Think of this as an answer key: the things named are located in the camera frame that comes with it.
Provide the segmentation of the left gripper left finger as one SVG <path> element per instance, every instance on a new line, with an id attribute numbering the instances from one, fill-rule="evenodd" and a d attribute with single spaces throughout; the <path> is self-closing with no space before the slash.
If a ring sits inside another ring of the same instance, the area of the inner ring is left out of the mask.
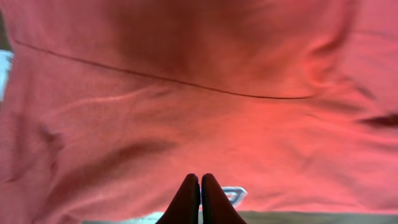
<path id="1" fill-rule="evenodd" d="M 188 174 L 156 224 L 198 224 L 200 202 L 198 177 Z"/>

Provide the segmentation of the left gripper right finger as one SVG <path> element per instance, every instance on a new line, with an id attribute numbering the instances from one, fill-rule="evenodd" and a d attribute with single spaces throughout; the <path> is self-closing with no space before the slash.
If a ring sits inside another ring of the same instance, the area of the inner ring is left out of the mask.
<path id="1" fill-rule="evenodd" d="M 204 224 L 246 224 L 228 200 L 213 174 L 201 179 Z"/>

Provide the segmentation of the red t-shirt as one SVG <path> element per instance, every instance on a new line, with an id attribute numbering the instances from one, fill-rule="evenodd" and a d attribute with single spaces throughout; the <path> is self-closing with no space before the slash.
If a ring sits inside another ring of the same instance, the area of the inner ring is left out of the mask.
<path id="1" fill-rule="evenodd" d="M 396 1 L 2 1 L 2 223 L 397 222 Z M 202 213 L 200 202 L 198 217 Z"/>

